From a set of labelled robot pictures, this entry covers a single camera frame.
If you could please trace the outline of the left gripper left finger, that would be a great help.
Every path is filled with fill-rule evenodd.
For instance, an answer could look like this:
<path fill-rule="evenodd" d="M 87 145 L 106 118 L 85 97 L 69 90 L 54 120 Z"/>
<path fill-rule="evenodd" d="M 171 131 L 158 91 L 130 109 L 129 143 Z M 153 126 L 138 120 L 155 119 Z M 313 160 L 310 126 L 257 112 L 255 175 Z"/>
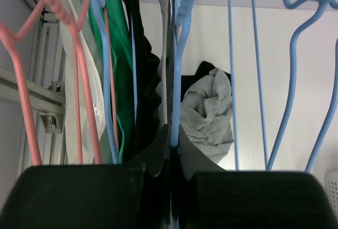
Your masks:
<path fill-rule="evenodd" d="M 170 130 L 122 165 L 35 166 L 16 181 L 1 228 L 168 228 Z"/>

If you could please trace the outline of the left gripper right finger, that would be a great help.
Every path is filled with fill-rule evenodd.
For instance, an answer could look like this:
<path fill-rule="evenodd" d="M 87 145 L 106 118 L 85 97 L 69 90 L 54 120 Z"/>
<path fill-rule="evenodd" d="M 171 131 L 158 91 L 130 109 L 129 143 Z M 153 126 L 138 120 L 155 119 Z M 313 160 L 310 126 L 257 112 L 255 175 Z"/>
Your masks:
<path fill-rule="evenodd" d="M 226 171 L 179 130 L 180 228 L 337 228 L 320 183 L 297 171 Z"/>

